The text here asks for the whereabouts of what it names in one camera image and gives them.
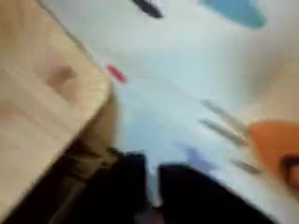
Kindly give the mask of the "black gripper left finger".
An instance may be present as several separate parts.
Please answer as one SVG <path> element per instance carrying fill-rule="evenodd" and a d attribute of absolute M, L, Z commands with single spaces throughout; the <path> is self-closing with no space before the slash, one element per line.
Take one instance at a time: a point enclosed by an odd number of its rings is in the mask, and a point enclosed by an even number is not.
<path fill-rule="evenodd" d="M 139 224 L 146 203 L 146 158 L 121 153 L 95 173 L 62 224 Z"/>

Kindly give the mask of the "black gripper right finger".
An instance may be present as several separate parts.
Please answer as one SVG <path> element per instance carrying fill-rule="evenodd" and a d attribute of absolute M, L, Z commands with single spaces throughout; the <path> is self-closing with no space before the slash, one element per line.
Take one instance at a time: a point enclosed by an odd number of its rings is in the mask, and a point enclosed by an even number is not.
<path fill-rule="evenodd" d="M 161 165 L 159 188 L 165 224 L 276 224 L 189 166 Z"/>

